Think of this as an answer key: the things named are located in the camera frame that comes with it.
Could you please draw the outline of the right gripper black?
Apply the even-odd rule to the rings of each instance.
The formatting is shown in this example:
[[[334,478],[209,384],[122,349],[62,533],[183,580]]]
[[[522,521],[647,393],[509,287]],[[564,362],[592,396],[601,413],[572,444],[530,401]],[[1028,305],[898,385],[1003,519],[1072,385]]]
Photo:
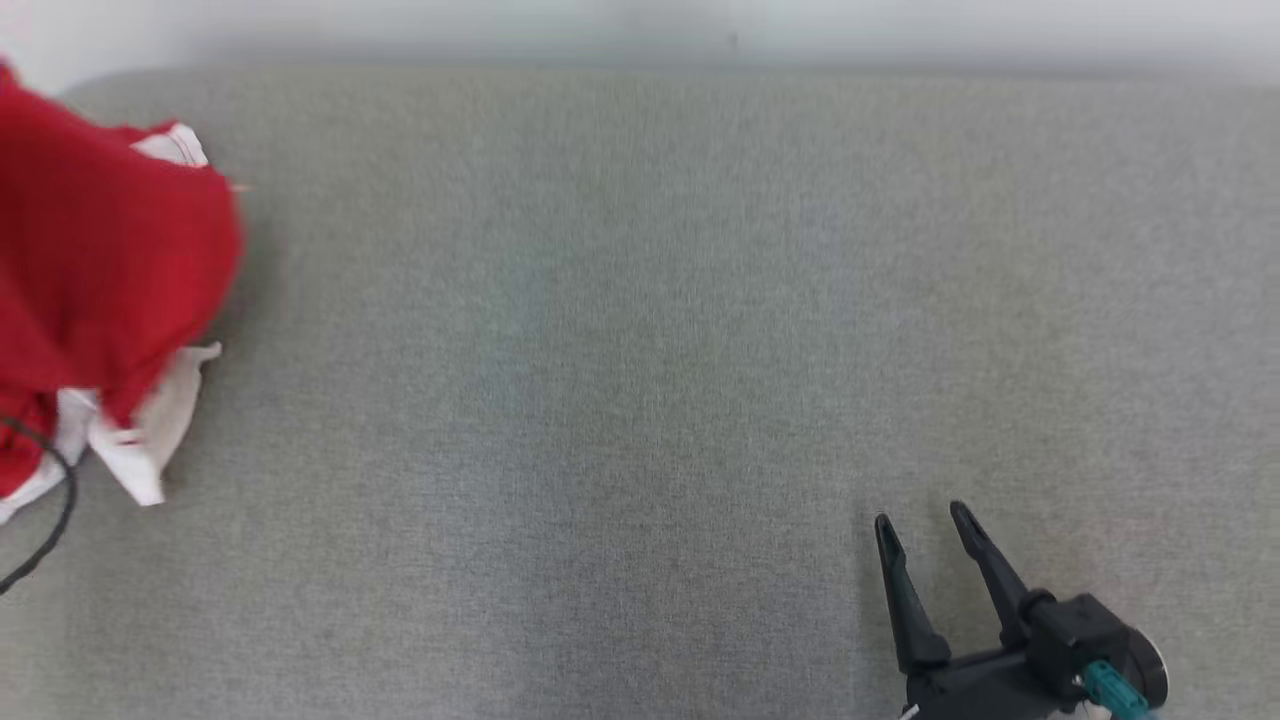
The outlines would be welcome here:
[[[1101,708],[1107,719],[1153,719],[1170,696],[1164,656],[1092,594],[1057,601],[1027,584],[959,500],[948,506],[966,555],[982,574],[1000,621],[1002,647],[951,659],[908,570],[890,516],[874,520],[876,543],[905,719],[1047,719]]]

